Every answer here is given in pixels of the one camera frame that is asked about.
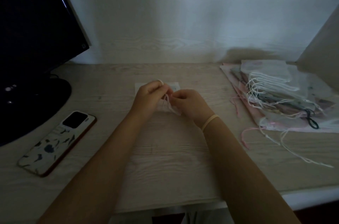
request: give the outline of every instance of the forearm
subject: forearm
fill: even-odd
[[[220,118],[204,135],[235,223],[300,223]]]
[[[128,114],[59,194],[39,223],[107,223],[142,123]]]

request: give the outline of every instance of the monitor stand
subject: monitor stand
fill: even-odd
[[[59,111],[71,93],[70,83],[59,78],[49,78],[49,75],[30,86],[15,87],[5,92],[1,102],[3,120],[0,146],[45,123]]]

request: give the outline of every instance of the friendship bracelet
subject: friendship bracelet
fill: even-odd
[[[215,118],[219,117],[217,114],[214,114],[213,116],[211,116],[206,122],[205,124],[202,126],[201,131],[204,132],[205,127]]]

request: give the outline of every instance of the computer monitor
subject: computer monitor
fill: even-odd
[[[70,85],[50,78],[50,71],[89,46],[67,0],[0,3],[0,97],[2,114],[7,115],[0,145],[4,145],[64,105]]]

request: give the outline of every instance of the phone case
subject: phone case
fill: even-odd
[[[18,166],[40,177],[47,176],[96,123],[96,117],[86,115],[87,118],[77,128],[62,124],[69,117],[67,116],[52,132],[19,159]]]

